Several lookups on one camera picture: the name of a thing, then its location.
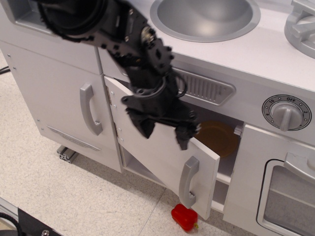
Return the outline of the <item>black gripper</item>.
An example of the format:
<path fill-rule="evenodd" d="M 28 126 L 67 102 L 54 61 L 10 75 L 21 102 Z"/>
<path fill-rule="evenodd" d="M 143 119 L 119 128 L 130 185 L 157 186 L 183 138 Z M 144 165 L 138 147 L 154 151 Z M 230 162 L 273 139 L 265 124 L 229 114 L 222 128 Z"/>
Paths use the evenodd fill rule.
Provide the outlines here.
<path fill-rule="evenodd" d="M 148 139 L 161 123 L 175 127 L 176 139 L 181 150 L 188 149 L 190 139 L 199 131 L 195 113 L 180 100 L 176 81 L 163 81 L 155 89 L 134 87 L 134 94 L 124 96 L 121 102 L 142 136 Z"/>

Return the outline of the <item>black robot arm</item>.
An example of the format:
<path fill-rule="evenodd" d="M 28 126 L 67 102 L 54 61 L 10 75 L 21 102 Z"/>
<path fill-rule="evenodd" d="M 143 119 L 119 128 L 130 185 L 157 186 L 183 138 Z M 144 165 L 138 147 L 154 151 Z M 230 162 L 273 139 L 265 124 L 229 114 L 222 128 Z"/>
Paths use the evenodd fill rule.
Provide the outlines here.
<path fill-rule="evenodd" d="M 175 128 L 181 149 L 198 133 L 195 113 L 180 98 L 172 49 L 126 0 L 39 0 L 41 21 L 64 40 L 105 49 L 130 80 L 124 96 L 133 125 L 146 138 L 156 123 Z"/>

